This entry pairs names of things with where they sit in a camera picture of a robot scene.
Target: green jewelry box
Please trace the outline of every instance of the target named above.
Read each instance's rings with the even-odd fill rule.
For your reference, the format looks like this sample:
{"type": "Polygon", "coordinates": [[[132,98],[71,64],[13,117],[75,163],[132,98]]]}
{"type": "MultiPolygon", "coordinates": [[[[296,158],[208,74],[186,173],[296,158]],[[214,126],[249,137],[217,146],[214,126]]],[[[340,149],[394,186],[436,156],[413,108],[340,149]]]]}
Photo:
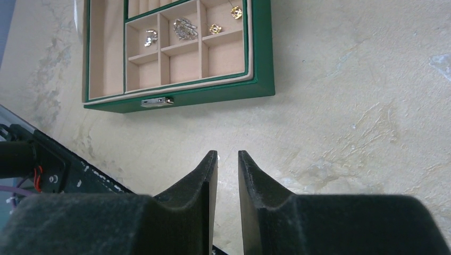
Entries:
{"type": "Polygon", "coordinates": [[[85,3],[85,108],[128,113],[275,94],[270,0],[85,3]],[[179,40],[178,18],[196,26],[196,39],[179,40]],[[221,32],[210,33],[212,24],[221,32]],[[158,40],[145,46],[148,30],[158,40]]]}

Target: silver jewelry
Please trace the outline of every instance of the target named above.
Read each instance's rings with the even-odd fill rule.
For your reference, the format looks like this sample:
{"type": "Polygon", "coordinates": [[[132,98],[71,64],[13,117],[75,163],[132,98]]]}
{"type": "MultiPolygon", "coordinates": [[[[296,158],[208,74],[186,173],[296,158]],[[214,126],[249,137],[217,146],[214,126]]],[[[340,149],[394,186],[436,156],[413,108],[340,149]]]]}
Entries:
{"type": "Polygon", "coordinates": [[[146,32],[148,33],[148,35],[144,47],[149,47],[150,45],[158,41],[158,32],[153,29],[146,30],[146,32]]]}
{"type": "Polygon", "coordinates": [[[194,40],[198,38],[195,30],[197,27],[185,18],[178,18],[174,21],[174,31],[179,40],[194,40]]]}

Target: beige stone surface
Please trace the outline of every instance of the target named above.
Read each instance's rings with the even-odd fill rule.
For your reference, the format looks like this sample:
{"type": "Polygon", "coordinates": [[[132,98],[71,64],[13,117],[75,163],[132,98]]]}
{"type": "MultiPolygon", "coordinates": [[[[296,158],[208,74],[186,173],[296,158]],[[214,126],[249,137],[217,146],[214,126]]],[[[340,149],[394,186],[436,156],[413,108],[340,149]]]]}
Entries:
{"type": "Polygon", "coordinates": [[[451,2],[272,9],[276,96],[122,115],[82,107],[73,1],[17,0],[0,104],[138,193],[217,150],[214,244],[230,254],[243,252],[238,150],[298,193],[415,196],[450,243],[451,2]]]}

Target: black cylinder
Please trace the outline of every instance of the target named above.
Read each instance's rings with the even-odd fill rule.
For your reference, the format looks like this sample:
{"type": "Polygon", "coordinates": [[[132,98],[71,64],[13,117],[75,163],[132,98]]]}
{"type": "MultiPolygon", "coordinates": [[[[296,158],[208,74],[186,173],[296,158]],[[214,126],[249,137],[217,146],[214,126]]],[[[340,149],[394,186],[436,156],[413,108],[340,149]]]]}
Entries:
{"type": "Polygon", "coordinates": [[[0,179],[23,177],[33,171],[36,151],[27,142],[0,142],[0,179]]]}

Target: jewelry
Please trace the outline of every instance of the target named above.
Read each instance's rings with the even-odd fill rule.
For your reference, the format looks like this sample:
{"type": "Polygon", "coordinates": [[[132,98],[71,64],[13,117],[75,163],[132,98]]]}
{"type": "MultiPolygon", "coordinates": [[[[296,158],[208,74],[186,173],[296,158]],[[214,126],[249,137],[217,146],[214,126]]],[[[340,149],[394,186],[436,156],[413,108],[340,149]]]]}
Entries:
{"type": "Polygon", "coordinates": [[[146,30],[146,32],[148,33],[148,35],[144,47],[149,47],[150,45],[158,41],[158,32],[153,29],[146,30]]]}
{"type": "Polygon", "coordinates": [[[243,10],[239,6],[235,6],[230,13],[236,20],[243,16],[243,10]]]}
{"type": "Polygon", "coordinates": [[[218,25],[216,25],[216,24],[213,24],[213,25],[211,25],[211,27],[210,27],[210,33],[211,33],[212,35],[217,35],[218,33],[221,32],[221,30],[222,30],[222,27],[220,27],[220,26],[218,26],[218,25]]]}
{"type": "Polygon", "coordinates": [[[178,18],[174,21],[174,32],[179,40],[194,40],[198,38],[197,27],[185,18],[178,18]]]}

